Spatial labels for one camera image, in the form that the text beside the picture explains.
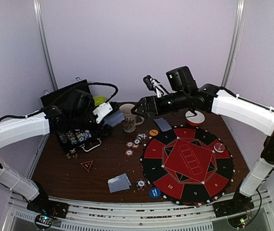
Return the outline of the loose chip middle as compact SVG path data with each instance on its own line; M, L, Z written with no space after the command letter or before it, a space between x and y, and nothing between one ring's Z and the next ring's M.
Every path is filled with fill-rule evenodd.
M127 146L128 148L132 147L133 145L134 145L134 143L131 142L131 141L126 143L126 146Z

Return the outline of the round red black poker mat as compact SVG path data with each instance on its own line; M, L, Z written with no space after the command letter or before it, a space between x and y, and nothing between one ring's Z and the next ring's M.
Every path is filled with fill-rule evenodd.
M199 127L175 125L159 131L144 144L143 175L176 204L209 204L225 194L235 172L229 150L219 153L216 144L223 142Z

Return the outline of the clear red round button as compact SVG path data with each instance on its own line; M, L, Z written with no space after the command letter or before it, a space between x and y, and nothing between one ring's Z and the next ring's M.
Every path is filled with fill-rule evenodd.
M214 144L214 150L218 153L223 153L225 151L225 146L221 142L217 142Z

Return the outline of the green plastic bowl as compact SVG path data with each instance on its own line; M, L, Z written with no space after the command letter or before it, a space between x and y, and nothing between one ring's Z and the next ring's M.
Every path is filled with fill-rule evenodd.
M107 101L107 98L105 96L94 96L93 99L94 99L95 107L97 107Z

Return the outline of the red triangular chip holder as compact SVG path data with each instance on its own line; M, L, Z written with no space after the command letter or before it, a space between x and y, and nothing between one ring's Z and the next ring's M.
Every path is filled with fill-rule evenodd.
M82 166L87 172L90 172L93 163L94 163L94 161L91 160L91 161L82 162L82 163L80 163L80 164L81 164L81 166Z

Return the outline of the loose chip front left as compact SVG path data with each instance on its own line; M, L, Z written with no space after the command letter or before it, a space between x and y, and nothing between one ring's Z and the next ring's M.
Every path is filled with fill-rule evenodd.
M126 156L133 156L133 154L134 154L134 151L131 150L131 149L127 149L127 150L125 151L125 155L126 155Z

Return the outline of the blue small blind button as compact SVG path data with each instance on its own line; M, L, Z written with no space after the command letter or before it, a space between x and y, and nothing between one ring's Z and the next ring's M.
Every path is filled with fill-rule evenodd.
M153 187L149 190L149 196L152 199L158 199L161 196L161 190L157 187Z

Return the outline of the white floral ceramic mug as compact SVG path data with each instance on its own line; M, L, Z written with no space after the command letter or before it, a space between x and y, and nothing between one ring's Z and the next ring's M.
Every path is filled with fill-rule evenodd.
M131 109L134 106L134 104L126 103L119 107L120 111L124 115L124 120L122 122L123 130L127 133L134 132L136 127L144 122L143 117L132 114Z

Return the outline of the dealt card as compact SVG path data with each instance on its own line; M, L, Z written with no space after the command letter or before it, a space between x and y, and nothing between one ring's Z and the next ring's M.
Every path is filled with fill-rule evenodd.
M131 186L131 183L126 178L112 178L107 183L110 193L128 190Z
M169 125L169 123L162 117L154 119L154 122L156 123L156 125L159 127L159 129L162 132L169 131L172 129L172 127Z

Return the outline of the chip row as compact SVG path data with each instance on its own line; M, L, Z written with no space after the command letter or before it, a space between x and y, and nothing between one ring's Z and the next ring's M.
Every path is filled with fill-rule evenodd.
M57 136L58 136L61 143L65 144L65 143L68 142L68 138L64 133L57 132Z
M77 144L78 140L76 138L76 136L74 135L74 133L72 131L68 131L66 133L66 136L68 138L68 140L70 141L71 144Z

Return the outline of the right aluminium frame post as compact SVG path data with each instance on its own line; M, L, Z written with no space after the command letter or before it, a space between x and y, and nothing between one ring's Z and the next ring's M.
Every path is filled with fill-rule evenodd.
M229 88L231 78L233 75L233 71L235 67L235 56L239 48L242 29L243 29L245 7L246 7L246 0L237 1L233 35L232 35L229 54L228 54L228 58L227 58L227 62L226 62L226 66L225 66L225 70L222 78L222 83L221 83L221 86L224 88Z

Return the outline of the blue playing card deck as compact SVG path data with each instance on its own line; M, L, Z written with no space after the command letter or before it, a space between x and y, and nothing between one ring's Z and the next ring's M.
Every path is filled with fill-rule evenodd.
M125 117L120 110L104 118L105 123L113 128L120 124L123 120L125 120Z

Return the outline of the small card decks in case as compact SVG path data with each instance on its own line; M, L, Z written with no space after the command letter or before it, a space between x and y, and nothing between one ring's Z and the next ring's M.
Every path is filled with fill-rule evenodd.
M79 130L76 132L76 137L79 142L83 142L85 140L88 140L92 137L89 130Z

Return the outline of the stack of poker chips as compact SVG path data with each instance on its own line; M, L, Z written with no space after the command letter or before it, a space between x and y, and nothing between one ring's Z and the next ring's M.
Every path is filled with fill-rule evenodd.
M139 133L136 138L133 140L133 148L138 148L142 141L144 141L147 138L147 135L145 133Z

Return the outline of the orange big blind button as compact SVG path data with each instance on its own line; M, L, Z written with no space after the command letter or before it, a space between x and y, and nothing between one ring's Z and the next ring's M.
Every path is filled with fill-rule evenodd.
M156 130L156 129L152 129L149 131L150 136L156 136L157 134L158 134L158 130Z

